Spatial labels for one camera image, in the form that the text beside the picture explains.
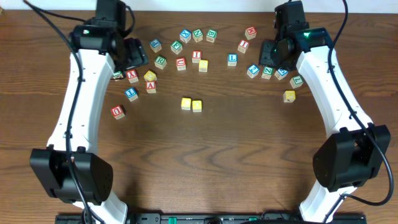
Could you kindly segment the green R block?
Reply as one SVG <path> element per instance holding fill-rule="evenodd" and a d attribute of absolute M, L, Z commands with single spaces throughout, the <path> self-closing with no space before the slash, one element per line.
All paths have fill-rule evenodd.
<path fill-rule="evenodd" d="M 156 57 L 154 64 L 157 68 L 163 70 L 167 65 L 167 59 L 159 55 Z"/>

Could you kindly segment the blue L block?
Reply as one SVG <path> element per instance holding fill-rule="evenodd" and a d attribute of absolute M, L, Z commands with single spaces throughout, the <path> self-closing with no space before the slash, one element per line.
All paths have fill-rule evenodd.
<path fill-rule="evenodd" d="M 229 67 L 236 66 L 237 62 L 238 62 L 238 56 L 236 54 L 229 54 L 228 55 L 228 66 Z"/>

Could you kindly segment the yellow C block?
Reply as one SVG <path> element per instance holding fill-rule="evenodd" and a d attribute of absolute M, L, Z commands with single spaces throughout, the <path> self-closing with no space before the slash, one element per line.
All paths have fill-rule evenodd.
<path fill-rule="evenodd" d="M 182 98 L 181 100 L 181 109 L 183 110 L 191 110 L 192 99 L 191 98 Z"/>

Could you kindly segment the yellow O block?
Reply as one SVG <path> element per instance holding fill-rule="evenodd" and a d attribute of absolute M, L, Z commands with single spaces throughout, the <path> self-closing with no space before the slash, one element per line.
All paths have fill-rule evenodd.
<path fill-rule="evenodd" d="M 192 110 L 194 113 L 202 112 L 202 100 L 193 100 L 192 101 Z"/>

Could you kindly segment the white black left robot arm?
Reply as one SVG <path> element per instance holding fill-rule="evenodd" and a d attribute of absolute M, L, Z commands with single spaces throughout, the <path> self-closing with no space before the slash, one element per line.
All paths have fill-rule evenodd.
<path fill-rule="evenodd" d="M 122 1 L 98 0 L 91 19 L 62 40 L 70 50 L 70 78 L 56 127 L 45 149 L 33 149 L 30 166 L 47 195 L 81 208 L 72 223 L 132 223 L 128 205 L 113 192 L 113 168 L 98 156 L 98 128 L 109 82 L 116 72 L 149 61 L 131 37 Z"/>

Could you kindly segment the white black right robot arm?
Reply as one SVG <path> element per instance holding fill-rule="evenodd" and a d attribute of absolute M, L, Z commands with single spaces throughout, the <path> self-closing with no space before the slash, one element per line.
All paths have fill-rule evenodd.
<path fill-rule="evenodd" d="M 391 135 L 361 108 L 338 64 L 336 39 L 323 27 L 309 26 L 301 1 L 277 6 L 274 27 L 276 37 L 262 43 L 259 64 L 277 78 L 297 71 L 291 85 L 307 83 L 326 131 L 325 143 L 313 156 L 316 181 L 294 222 L 333 223 L 345 199 L 353 198 L 381 167 L 390 168 Z"/>

